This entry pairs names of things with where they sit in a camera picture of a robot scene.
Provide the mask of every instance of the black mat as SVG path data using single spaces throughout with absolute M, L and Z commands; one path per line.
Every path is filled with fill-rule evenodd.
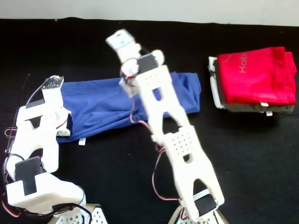
M 214 107 L 207 57 L 285 46 L 299 65 L 299 28 L 188 24 L 176 22 L 0 20 L 0 128 L 11 125 L 19 89 L 31 74 L 22 103 L 48 76 L 66 81 L 118 77 L 120 63 L 105 38 L 126 28 L 150 50 L 161 49 L 171 71 L 197 72 L 201 111 L 189 115 L 212 161 L 226 202 L 222 213 L 232 224 L 297 223 L 299 213 L 299 118 L 232 114 Z M 165 121 L 171 130 L 173 122 Z M 1 137 L 2 151 L 6 139 Z M 61 144 L 63 180 L 81 185 L 89 203 L 101 203 L 111 224 L 166 224 L 178 205 L 159 200 L 151 186 L 157 154 L 142 126 L 111 130 L 86 141 Z M 175 196 L 170 164 L 163 157 L 157 187 Z M 14 219 L 1 209 L 1 223 Z

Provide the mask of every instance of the blue cloth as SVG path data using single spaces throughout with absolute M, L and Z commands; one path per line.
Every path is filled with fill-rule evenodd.
M 171 73 L 172 84 L 180 104 L 186 113 L 199 111 L 201 92 L 196 73 Z M 71 111 L 73 131 L 69 138 L 57 138 L 58 142 L 70 142 L 90 137 L 100 132 L 131 125 L 129 115 L 132 99 L 119 86 L 119 78 L 64 83 L 61 88 L 64 107 Z M 159 91 L 154 90 L 156 98 Z M 135 96 L 134 120 L 147 120 L 139 96 Z

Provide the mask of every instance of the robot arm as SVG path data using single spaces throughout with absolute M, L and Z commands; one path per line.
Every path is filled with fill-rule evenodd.
M 7 159 L 7 172 L 12 183 L 6 185 L 7 200 L 11 206 L 39 215 L 49 214 L 53 206 L 74 203 L 85 206 L 84 191 L 71 182 L 52 175 L 58 169 L 59 131 L 71 133 L 68 122 L 70 111 L 63 108 L 61 85 L 63 77 L 45 80 L 43 100 L 30 102 L 18 111 L 17 132 Z M 37 149 L 43 155 L 30 157 Z
M 161 51 L 141 56 L 140 45 L 126 31 L 119 30 L 106 42 L 122 62 L 120 86 L 129 97 L 139 94 L 148 115 L 152 140 L 164 146 L 171 162 L 180 204 L 188 217 L 199 222 L 207 220 L 224 203 L 213 166 L 201 148 L 195 129 L 190 125 L 183 107 L 179 104 L 171 77 Z M 156 100 L 153 90 L 159 89 L 161 100 Z M 163 113 L 169 113 L 178 125 L 176 133 L 163 133 Z M 207 194 L 193 195 L 193 183 L 201 180 Z

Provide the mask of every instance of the white label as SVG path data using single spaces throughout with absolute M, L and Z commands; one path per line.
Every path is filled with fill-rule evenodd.
M 266 111 L 266 115 L 267 115 L 267 117 L 268 117 L 268 116 L 272 116 L 273 113 L 272 113 L 272 111 Z
M 85 146 L 86 138 L 79 139 L 79 145 Z
M 265 106 L 265 107 L 268 107 L 268 106 L 269 106 L 269 104 L 266 103 L 266 102 L 260 102 L 260 103 L 261 103 L 261 106 Z

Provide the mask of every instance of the red cloth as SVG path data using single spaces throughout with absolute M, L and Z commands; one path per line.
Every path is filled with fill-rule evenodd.
M 296 65 L 291 52 L 272 47 L 217 56 L 228 104 L 294 105 Z

